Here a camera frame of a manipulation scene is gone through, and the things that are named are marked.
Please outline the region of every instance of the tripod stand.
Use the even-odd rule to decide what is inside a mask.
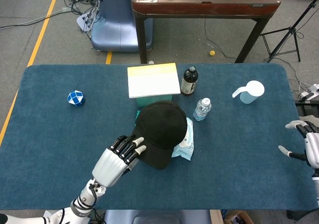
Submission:
[[[307,7],[307,9],[304,11],[304,13],[298,18],[298,20],[295,22],[295,24],[293,26],[290,26],[290,27],[287,27],[287,28],[283,28],[283,29],[280,29],[280,30],[276,30],[276,31],[271,31],[271,32],[266,32],[266,33],[263,33],[263,34],[260,34],[263,39],[264,39],[264,42],[265,42],[265,45],[266,45],[266,48],[267,48],[267,51],[268,51],[268,54],[269,54],[269,59],[267,61],[267,63],[269,63],[275,56],[278,56],[278,55],[284,55],[284,54],[288,54],[288,53],[292,53],[292,52],[297,52],[297,55],[298,55],[298,61],[300,62],[300,54],[299,54],[299,48],[298,48],[298,41],[297,41],[297,31],[296,31],[296,26],[299,24],[299,22],[301,22],[301,20],[306,16],[306,14],[308,13],[308,11],[315,7],[316,5],[316,2],[317,0],[313,0],[309,6]],[[284,36],[284,38],[278,43],[278,45],[276,46],[276,48],[271,52],[270,49],[269,49],[269,46],[268,46],[268,43],[267,43],[267,40],[266,40],[266,37],[265,35],[268,35],[268,34],[272,34],[272,33],[277,33],[277,32],[280,32],[280,31],[285,31],[285,30],[288,30],[287,34]],[[286,40],[291,36],[293,35],[294,36],[294,39],[295,39],[295,45],[296,45],[296,49],[295,50],[291,50],[291,51],[286,51],[286,52],[280,52],[280,48],[284,45],[284,43],[286,42]]]

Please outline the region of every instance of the light blue cup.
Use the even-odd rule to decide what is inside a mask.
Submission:
[[[246,86],[238,88],[232,95],[233,98],[240,94],[240,100],[244,104],[250,104],[265,92],[265,87],[259,81],[250,81]]]

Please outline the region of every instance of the bottle cap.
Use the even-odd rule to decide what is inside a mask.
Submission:
[[[191,67],[189,68],[189,71],[190,71],[191,73],[194,73],[194,72],[196,71],[196,67],[191,66]]]
[[[203,100],[201,101],[201,104],[203,106],[209,106],[210,105],[210,99],[209,98],[203,98]]]

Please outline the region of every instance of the cap brim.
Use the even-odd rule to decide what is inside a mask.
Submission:
[[[136,138],[142,137],[138,129],[135,127],[133,133]],[[151,165],[156,169],[164,169],[170,162],[173,149],[162,149],[148,142],[146,139],[141,143],[146,146],[146,150],[140,154],[139,159]]]

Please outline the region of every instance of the black baseball cap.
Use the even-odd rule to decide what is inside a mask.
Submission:
[[[139,159],[157,169],[164,169],[173,149],[187,131],[184,111],[172,101],[157,101],[142,109],[132,134],[143,137],[146,150]]]

